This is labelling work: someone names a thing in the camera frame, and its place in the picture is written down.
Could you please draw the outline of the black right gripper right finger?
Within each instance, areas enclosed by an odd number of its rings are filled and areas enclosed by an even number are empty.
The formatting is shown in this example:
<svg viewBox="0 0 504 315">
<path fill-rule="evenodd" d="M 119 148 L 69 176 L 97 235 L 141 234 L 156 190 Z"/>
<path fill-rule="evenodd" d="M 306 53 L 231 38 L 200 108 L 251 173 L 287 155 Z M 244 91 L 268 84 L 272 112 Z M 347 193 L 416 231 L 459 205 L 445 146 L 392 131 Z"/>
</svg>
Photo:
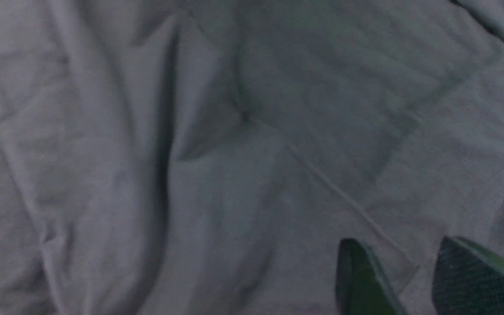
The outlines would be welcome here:
<svg viewBox="0 0 504 315">
<path fill-rule="evenodd" d="M 432 283 L 438 315 L 504 315 L 504 258 L 460 237 L 444 237 Z"/>
</svg>

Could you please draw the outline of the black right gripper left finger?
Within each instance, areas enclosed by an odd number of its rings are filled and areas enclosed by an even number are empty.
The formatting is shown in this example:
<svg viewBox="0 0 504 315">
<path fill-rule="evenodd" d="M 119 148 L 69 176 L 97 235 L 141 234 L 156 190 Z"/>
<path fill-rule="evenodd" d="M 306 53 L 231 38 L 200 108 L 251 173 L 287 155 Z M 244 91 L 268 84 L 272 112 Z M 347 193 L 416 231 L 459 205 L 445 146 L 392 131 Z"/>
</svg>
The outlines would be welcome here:
<svg viewBox="0 0 504 315">
<path fill-rule="evenodd" d="M 335 300 L 340 315 L 406 313 L 374 251 L 352 238 L 339 243 Z"/>
</svg>

